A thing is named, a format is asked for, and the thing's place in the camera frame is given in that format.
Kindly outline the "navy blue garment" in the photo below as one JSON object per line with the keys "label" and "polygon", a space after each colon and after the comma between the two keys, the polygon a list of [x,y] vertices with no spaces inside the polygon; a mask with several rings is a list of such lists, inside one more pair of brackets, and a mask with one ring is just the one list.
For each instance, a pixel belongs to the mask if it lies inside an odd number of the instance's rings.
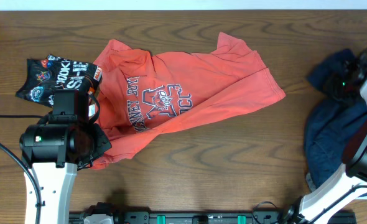
{"label": "navy blue garment", "polygon": [[[323,92],[327,58],[307,77]],[[367,79],[360,88],[360,100],[340,103],[325,94],[309,115],[304,131],[304,151],[309,173],[316,187],[321,186],[340,165],[349,177],[367,182]]]}

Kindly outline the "orange t-shirt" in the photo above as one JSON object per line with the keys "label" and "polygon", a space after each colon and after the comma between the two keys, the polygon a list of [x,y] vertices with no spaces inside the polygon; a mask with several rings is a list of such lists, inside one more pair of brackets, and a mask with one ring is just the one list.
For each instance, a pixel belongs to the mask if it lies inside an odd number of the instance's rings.
{"label": "orange t-shirt", "polygon": [[133,158],[160,134],[252,113],[285,97],[260,55],[225,33],[207,54],[152,55],[112,39],[95,64],[102,70],[97,122],[111,143],[96,170]]}

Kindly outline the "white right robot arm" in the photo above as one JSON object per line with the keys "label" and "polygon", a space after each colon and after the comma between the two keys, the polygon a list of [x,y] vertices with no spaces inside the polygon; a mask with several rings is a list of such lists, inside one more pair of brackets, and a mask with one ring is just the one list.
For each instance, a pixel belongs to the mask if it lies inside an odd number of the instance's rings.
{"label": "white right robot arm", "polygon": [[345,206],[367,199],[367,50],[327,57],[308,77],[325,94],[304,132],[310,193],[298,198],[278,223],[355,223]]}

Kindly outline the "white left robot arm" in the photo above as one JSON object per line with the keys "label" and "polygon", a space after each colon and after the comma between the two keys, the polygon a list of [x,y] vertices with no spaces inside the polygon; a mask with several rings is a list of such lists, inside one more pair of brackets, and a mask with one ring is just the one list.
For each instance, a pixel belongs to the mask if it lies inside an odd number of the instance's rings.
{"label": "white left robot arm", "polygon": [[30,125],[19,146],[26,181],[26,223],[68,223],[77,172],[93,166],[111,143],[89,116],[93,95],[57,90],[52,111]]}

